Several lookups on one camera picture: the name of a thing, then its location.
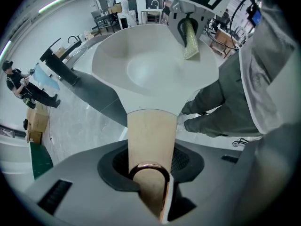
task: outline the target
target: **man wearing black cap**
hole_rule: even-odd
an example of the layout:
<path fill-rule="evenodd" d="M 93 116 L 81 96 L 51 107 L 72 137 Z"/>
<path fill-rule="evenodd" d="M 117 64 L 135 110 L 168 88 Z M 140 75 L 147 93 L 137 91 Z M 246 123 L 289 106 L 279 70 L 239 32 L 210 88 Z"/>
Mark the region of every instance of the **man wearing black cap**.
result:
<path fill-rule="evenodd" d="M 13 62 L 6 60 L 2 69 L 6 73 L 6 84 L 8 88 L 20 99 L 29 98 L 39 101 L 40 103 L 57 108 L 61 103 L 56 101 L 57 94 L 50 97 L 46 92 L 30 83 L 29 76 L 33 73 L 22 74 L 20 70 L 12 68 Z"/>

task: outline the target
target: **black cap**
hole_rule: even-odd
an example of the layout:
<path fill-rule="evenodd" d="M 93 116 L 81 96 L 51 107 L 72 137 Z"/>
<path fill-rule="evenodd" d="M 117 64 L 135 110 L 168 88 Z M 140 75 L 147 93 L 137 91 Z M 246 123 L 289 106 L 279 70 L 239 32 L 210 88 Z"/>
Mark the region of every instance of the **black cap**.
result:
<path fill-rule="evenodd" d="M 3 65 L 2 65 L 2 70 L 6 71 L 7 69 L 9 69 L 11 66 L 13 65 L 13 61 L 8 61 L 6 60 Z"/>

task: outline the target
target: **sleeve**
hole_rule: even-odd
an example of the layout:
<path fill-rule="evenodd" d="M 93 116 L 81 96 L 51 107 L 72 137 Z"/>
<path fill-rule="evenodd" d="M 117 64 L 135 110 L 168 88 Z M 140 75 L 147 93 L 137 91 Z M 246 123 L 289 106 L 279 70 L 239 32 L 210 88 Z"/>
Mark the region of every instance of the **sleeve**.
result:
<path fill-rule="evenodd" d="M 13 90 L 13 88 L 15 87 L 14 84 L 13 84 L 13 82 L 11 82 L 11 81 L 6 81 L 6 85 L 8 86 L 8 88 L 10 90 Z"/>

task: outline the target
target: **gray pants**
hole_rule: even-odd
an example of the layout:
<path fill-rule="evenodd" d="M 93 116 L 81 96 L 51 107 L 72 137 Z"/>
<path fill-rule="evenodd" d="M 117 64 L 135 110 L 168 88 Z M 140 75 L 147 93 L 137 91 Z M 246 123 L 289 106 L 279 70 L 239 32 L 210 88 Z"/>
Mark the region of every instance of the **gray pants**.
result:
<path fill-rule="evenodd" d="M 214 108 L 217 109 L 209 115 L 185 121 L 186 130 L 210 137 L 261 135 L 253 123 L 246 101 L 238 52 L 220 66 L 218 81 L 200 90 L 194 100 L 185 104 L 182 113 L 204 113 Z"/>

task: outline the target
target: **concrete floor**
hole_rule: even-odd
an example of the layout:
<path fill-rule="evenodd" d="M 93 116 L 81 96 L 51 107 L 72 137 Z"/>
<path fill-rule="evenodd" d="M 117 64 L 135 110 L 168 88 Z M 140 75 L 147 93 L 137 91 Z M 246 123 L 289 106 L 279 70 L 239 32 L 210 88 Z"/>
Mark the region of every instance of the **concrete floor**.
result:
<path fill-rule="evenodd" d="M 207 44 L 211 42 L 210 38 L 204 34 L 201 39 Z M 218 65 L 224 61 L 218 54 L 216 54 L 216 60 Z M 60 91 L 44 88 L 51 96 L 57 93 L 58 99 L 61 100 L 57 109 L 48 108 L 50 120 L 43 134 L 43 145 L 47 148 L 54 165 L 75 153 L 127 138 L 127 128 L 90 107 L 61 82 L 58 83 Z M 196 93 L 191 95 L 190 100 L 193 100 Z M 232 146 L 236 137 L 211 138 L 199 133 L 181 131 L 177 132 L 176 138 L 211 147 L 243 149 L 242 146 L 237 148 Z"/>

